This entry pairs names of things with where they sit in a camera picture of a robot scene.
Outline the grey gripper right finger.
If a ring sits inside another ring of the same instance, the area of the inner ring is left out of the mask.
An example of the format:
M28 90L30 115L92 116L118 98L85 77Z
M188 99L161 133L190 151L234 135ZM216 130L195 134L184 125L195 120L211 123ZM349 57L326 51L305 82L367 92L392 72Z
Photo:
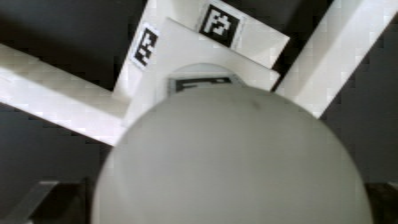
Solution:
M398 224L398 189L389 183L365 185L373 224Z

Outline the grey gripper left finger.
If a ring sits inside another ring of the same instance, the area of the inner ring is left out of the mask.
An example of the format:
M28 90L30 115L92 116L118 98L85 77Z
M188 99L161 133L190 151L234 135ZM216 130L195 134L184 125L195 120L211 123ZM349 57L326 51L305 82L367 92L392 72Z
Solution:
M90 224L92 183L38 181L0 224Z

